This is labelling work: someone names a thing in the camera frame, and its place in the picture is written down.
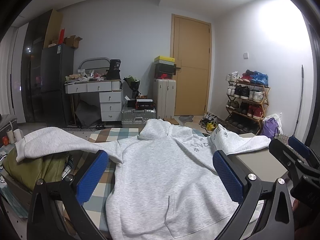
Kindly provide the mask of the light grey hoodie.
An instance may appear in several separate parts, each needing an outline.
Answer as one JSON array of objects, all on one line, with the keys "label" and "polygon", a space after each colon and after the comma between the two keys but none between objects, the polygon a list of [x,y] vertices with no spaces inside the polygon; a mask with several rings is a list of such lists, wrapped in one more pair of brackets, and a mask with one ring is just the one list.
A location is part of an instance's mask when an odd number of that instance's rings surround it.
[{"label": "light grey hoodie", "polygon": [[16,160],[66,151],[105,151],[115,185],[105,203],[112,239],[215,239],[239,206],[217,174],[213,155],[268,147],[264,135],[241,137],[219,125],[209,137],[189,127],[149,120],[139,135],[90,142],[56,127],[31,132],[16,144]]}]

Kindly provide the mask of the plaid bed sheet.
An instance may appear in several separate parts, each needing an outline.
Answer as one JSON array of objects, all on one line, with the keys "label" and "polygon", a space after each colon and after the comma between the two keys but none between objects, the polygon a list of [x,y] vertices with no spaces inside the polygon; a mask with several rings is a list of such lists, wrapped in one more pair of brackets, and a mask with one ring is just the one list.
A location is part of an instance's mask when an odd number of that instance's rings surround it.
[{"label": "plaid bed sheet", "polygon": [[83,206],[92,223],[103,234],[109,233],[105,211],[106,200],[114,188],[114,172],[119,156],[116,150],[129,142],[136,142],[137,128],[112,128],[93,133],[88,140],[54,128],[53,151],[82,153],[79,167],[85,167],[73,187],[76,199]]}]

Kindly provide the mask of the purple bag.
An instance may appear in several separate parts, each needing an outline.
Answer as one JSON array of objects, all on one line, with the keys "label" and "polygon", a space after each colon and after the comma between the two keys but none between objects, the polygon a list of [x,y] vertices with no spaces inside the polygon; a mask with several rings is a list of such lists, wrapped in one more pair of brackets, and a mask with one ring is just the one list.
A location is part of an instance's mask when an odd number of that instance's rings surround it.
[{"label": "purple bag", "polygon": [[273,139],[279,134],[279,126],[275,118],[264,120],[261,135]]}]

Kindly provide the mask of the olive green jacket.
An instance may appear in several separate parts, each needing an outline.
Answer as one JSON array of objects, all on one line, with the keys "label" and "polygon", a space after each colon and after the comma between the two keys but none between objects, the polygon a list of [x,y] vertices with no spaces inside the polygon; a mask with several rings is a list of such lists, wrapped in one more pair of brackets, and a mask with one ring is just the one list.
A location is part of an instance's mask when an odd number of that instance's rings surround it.
[{"label": "olive green jacket", "polygon": [[60,181],[67,160],[66,153],[56,153],[36,159],[25,158],[19,163],[16,157],[17,152],[13,150],[4,159],[2,165],[15,181],[30,191],[33,191],[39,179],[47,183]]}]

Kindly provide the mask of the wooden shoe rack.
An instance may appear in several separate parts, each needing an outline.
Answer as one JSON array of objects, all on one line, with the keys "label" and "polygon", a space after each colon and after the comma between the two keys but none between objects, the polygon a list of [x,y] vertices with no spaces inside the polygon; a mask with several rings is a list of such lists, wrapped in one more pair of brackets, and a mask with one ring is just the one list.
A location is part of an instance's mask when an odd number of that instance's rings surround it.
[{"label": "wooden shoe rack", "polygon": [[242,80],[228,81],[225,122],[238,134],[259,135],[269,107],[270,88]]}]

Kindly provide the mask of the silver suitcase lying flat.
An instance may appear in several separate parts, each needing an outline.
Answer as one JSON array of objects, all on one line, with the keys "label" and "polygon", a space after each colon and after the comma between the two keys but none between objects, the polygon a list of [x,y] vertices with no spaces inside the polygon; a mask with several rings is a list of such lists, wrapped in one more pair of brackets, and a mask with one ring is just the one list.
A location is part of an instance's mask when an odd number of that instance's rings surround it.
[{"label": "silver suitcase lying flat", "polygon": [[154,109],[136,110],[125,105],[121,111],[121,125],[124,128],[143,128],[149,119],[155,118]]}]

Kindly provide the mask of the white drawer desk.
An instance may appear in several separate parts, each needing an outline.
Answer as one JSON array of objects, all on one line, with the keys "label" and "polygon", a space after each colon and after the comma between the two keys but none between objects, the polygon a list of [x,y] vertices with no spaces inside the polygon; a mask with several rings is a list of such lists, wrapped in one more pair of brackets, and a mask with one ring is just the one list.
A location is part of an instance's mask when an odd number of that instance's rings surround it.
[{"label": "white drawer desk", "polygon": [[120,80],[71,82],[65,85],[67,94],[98,93],[101,120],[121,121],[123,109],[123,85]]}]

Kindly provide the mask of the black red box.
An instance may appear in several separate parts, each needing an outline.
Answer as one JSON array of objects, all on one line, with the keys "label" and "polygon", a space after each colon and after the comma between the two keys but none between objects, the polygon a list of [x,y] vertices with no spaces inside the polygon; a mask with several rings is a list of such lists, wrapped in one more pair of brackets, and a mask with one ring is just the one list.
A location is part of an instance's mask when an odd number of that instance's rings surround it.
[{"label": "black red box", "polygon": [[136,110],[154,109],[154,101],[152,99],[136,99]]}]

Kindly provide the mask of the black flower bouquet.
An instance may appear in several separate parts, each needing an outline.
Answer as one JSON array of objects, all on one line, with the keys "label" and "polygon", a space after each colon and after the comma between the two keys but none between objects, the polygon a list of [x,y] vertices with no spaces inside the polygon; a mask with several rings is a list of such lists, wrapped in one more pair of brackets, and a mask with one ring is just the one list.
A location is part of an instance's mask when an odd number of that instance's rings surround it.
[{"label": "black flower bouquet", "polygon": [[136,99],[140,94],[139,92],[140,80],[130,75],[128,77],[125,77],[124,81],[128,84],[129,88],[132,90],[132,98]]}]

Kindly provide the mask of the black bag on desk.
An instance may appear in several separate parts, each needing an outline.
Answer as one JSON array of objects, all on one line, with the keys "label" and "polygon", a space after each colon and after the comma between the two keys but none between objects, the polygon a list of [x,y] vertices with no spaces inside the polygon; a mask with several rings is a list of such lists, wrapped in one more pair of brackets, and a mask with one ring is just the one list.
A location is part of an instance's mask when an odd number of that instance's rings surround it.
[{"label": "black bag on desk", "polygon": [[109,70],[107,72],[107,80],[120,80],[120,59],[111,59]]}]

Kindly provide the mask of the beige upright suitcase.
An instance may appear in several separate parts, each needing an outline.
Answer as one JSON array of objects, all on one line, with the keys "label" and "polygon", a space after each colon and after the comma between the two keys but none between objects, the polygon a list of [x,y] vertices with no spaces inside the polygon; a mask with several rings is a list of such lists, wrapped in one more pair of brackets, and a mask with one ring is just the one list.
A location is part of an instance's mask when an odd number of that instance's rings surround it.
[{"label": "beige upright suitcase", "polygon": [[176,81],[155,79],[153,83],[153,100],[157,119],[173,118],[175,115]]}]

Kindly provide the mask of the black refrigerator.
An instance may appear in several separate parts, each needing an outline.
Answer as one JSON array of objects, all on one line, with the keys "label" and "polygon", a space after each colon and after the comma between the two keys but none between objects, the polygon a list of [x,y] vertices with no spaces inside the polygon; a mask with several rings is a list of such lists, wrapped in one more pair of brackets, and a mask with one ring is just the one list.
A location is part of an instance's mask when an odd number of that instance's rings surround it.
[{"label": "black refrigerator", "polygon": [[48,126],[65,127],[69,124],[71,103],[65,92],[65,81],[73,74],[73,64],[74,49],[65,44],[42,51],[41,98]]}]

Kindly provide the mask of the wooden door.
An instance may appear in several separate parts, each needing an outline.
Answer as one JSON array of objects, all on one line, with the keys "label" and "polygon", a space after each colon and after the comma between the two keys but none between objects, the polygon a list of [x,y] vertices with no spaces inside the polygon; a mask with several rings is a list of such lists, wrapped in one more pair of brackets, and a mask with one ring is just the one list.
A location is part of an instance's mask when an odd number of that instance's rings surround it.
[{"label": "wooden door", "polygon": [[176,115],[202,115],[208,107],[212,68],[212,26],[171,16],[170,56],[175,59]]}]

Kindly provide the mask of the stacked shoe boxes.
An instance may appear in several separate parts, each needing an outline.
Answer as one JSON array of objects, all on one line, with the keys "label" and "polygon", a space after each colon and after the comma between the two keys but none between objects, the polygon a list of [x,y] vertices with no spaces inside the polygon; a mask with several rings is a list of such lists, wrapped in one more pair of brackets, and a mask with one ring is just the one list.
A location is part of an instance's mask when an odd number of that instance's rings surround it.
[{"label": "stacked shoe boxes", "polygon": [[154,59],[156,79],[172,79],[176,74],[175,59],[167,56],[158,56]]}]

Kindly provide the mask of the cardboard boxes on fridge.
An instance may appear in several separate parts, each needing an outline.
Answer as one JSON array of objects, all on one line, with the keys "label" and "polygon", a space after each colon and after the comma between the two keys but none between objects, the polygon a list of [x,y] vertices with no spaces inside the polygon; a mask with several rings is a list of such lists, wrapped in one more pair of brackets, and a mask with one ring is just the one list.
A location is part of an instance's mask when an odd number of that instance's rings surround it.
[{"label": "cardboard boxes on fridge", "polygon": [[61,28],[63,14],[56,10],[50,10],[46,34],[44,36],[43,49],[53,47],[59,44],[65,44],[73,49],[79,48],[80,36],[66,36],[65,28]]}]

